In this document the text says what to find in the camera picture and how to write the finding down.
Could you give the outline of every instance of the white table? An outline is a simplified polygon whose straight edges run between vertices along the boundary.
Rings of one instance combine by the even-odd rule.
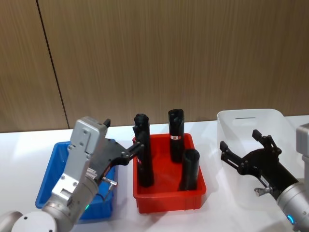
[[[296,128],[309,116],[287,117]],[[151,125],[151,134],[168,133],[168,124]],[[11,210],[28,213],[36,200],[53,146],[69,141],[72,130],[50,130],[0,134],[0,215]],[[217,149],[217,122],[190,122],[185,132],[200,152],[200,167],[207,185],[207,199],[198,210],[141,215],[133,198],[133,165],[118,168],[112,218],[76,225],[74,232],[291,232],[292,226],[278,208],[275,211],[247,210],[236,204]],[[132,126],[111,127],[107,137],[124,147],[132,145]]]

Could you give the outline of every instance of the black bottle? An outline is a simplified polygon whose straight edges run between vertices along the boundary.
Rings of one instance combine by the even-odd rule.
[[[169,111],[170,157],[175,163],[181,163],[184,151],[184,114],[182,109]]]
[[[187,149],[183,153],[182,178],[179,190],[197,189],[197,176],[199,169],[199,152],[195,149]]]
[[[150,150],[149,118],[145,114],[137,114],[134,118],[136,142],[144,144],[144,149],[137,154],[139,185],[149,187],[154,184],[154,172]]]

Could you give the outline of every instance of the transparent plastic bin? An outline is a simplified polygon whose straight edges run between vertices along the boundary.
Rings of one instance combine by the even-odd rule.
[[[262,135],[271,135],[276,145],[282,150],[280,163],[295,177],[304,177],[304,162],[296,152],[296,130],[281,112],[274,109],[230,110],[218,113],[218,148],[225,141],[229,149],[240,157],[263,148],[252,137],[252,131],[258,129]],[[270,194],[257,197],[254,188],[263,188],[255,177],[239,175],[238,172],[223,162],[226,177],[233,196],[240,206],[251,210],[276,210],[276,201]]]

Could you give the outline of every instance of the label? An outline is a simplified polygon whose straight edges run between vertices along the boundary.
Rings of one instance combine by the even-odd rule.
[[[179,139],[182,138],[181,136],[173,136],[173,135],[170,135],[169,137],[170,137],[172,140],[179,140]]]
[[[266,185],[266,187],[268,187],[269,186],[269,183],[268,183],[268,181],[263,177],[263,176],[261,176],[261,181]]]
[[[86,176],[90,177],[91,179],[94,179],[97,177],[97,172],[91,168],[88,168],[86,172]]]

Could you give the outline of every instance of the red plastic tray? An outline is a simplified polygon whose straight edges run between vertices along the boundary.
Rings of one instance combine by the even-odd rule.
[[[133,161],[133,196],[139,212],[154,213],[173,210],[199,209],[206,185],[199,168],[197,190],[177,191],[182,174],[182,164],[173,163],[169,154],[169,134],[150,135],[153,159],[154,185],[139,185],[137,159]],[[194,148],[190,134],[184,134],[185,148]]]

